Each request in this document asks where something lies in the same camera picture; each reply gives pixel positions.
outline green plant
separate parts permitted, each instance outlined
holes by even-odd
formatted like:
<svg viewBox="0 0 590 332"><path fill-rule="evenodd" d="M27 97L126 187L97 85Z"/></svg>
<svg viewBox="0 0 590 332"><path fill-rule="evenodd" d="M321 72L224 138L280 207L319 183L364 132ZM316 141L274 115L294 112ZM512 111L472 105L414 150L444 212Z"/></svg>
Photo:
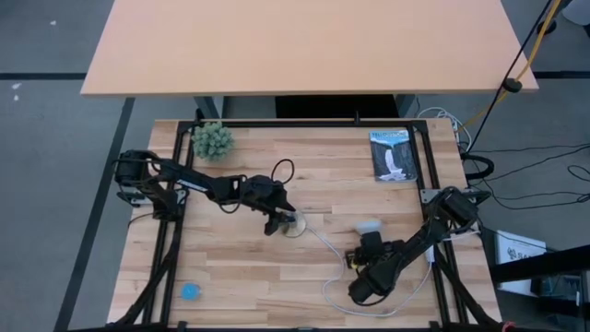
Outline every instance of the green plant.
<svg viewBox="0 0 590 332"><path fill-rule="evenodd" d="M233 148L231 131L221 122L206 123L193 131L195 155L207 161L220 161Z"/></svg>

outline yellow cable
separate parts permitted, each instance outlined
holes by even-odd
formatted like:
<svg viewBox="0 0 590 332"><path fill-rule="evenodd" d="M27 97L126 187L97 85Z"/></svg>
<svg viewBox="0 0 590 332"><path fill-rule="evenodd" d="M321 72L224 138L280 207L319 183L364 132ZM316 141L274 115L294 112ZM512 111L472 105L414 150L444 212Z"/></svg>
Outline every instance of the yellow cable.
<svg viewBox="0 0 590 332"><path fill-rule="evenodd" d="M521 72L516 77L516 79L515 79L516 81L520 81L520 79L526 74L526 71L533 64L535 57L537 57L537 52L538 52L539 46L541 45L541 41L543 40L543 36L545 36L545 31L549 27L549 23L551 23L551 20L553 19L553 16L555 15L557 8L560 6L560 2L561 2L561 0L555 0L553 2L553 6L551 7L551 10L547 14L547 17L545 18L545 22L543 22L543 26L541 27L541 31L538 33L537 40L535 41L535 46L533 46L533 51L531 52L531 56L528 58L528 61L526 61L526 65L523 68L523 70L521 70ZM506 90L503 91L501 96L496 101L496 103L505 100L507 96L508 96L508 91L506 91ZM488 111L488 109L485 109L485 110L482 110L481 112L477 113L476 115L472 116L469 120L467 120L463 125L461 125L457 129L457 132L464 130L465 127L467 127L468 125L472 125L478 118L483 116L487 111Z"/></svg>

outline blue ball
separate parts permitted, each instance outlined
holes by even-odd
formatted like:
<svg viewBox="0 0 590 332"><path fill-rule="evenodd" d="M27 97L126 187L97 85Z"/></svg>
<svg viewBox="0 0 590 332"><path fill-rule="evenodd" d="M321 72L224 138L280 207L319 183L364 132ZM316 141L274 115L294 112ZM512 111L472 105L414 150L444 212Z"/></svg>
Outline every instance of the blue ball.
<svg viewBox="0 0 590 332"><path fill-rule="evenodd" d="M183 286L181 297L183 300L194 301L201 295L201 288L194 283L186 283Z"/></svg>

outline wood plank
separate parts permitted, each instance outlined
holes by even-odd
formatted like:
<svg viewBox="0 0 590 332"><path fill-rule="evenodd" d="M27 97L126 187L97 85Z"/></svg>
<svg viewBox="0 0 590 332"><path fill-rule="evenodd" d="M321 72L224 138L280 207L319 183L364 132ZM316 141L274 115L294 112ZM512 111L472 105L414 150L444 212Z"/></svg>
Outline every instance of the wood plank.
<svg viewBox="0 0 590 332"><path fill-rule="evenodd" d="M465 187L450 123L441 119L428 120L428 124L442 185ZM286 184L289 202L301 209L309 226L340 253L359 245L354 231L359 221L380 220L385 239L407 239L422 223L416 184L374 181L371 152L362 148L363 144L369 145L373 129L233 128L237 148L228 159L221 163L195 160L194 168L216 176L269 174L278 160L293 158L295 176ZM175 132L176 123L157 121L148 148L171 154ZM348 144L354 154L346 150ZM336 148L338 153L331 153L330 148ZM423 153L420 156L425 171ZM277 177L286 178L289 172L288 165L283 165ZM134 216L145 212L147 207L136 209ZM228 215L198 193L188 197L171 325L182 319L189 326L199 327L426 327L429 321L439 319L431 276L395 316L382 319L339 312L322 296L324 282L340 269L334 253L310 232L296 239L280 234L264 236L265 223L266 217L248 208ZM158 223L150 218L138 219L131 225L110 320L124 313L148 281L157 231ZM454 247L467 288L492 317L500 319L481 241L474 235L457 241ZM404 269L394 293L372 308L358 307L347 296L347 286L356 277L352 270L346 270L340 281L330 284L327 293L349 310L382 313L404 301L427 270L426 260L417 259ZM180 295L186 282L198 284L202 298L183 300ZM453 313L450 290L447 295Z"/></svg>
<svg viewBox="0 0 590 332"><path fill-rule="evenodd" d="M499 0L118 0L82 94L492 91L519 48Z"/></svg>

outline gray floor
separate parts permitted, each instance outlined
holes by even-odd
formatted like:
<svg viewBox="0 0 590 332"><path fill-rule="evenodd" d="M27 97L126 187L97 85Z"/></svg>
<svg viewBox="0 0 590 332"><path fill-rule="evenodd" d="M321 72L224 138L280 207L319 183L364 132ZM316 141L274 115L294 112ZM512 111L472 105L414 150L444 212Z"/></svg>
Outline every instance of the gray floor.
<svg viewBox="0 0 590 332"><path fill-rule="evenodd" d="M542 7L537 0L503 2L521 40ZM0 2L0 72L84 72L112 1L4 0ZM580 27L559 18L534 65L539 70L590 70L590 39ZM0 232L0 330L49 331L57 316L82 232L96 194L122 100L84 99L81 82L0 82L0 187L5 227ZM494 110L476 149L520 148L590 141L590 81L541 81L540 91L511 96ZM486 95L420 96L422 108L442 106L461 119L486 106ZM154 119L190 118L191 99L136 102L124 148L145 148ZM268 117L272 98L234 98L228 117ZM557 151L497 154L498 173ZM590 168L587 150L492 183L498 195L586 192L584 182L566 172L569 164ZM107 202L87 277L71 328L104 323L124 245L130 209ZM538 204L539 200L515 202ZM588 244L590 206L579 204L511 211L490 201L482 218L502 229L565 249ZM541 322L528 299L498 292L505 319Z"/></svg>

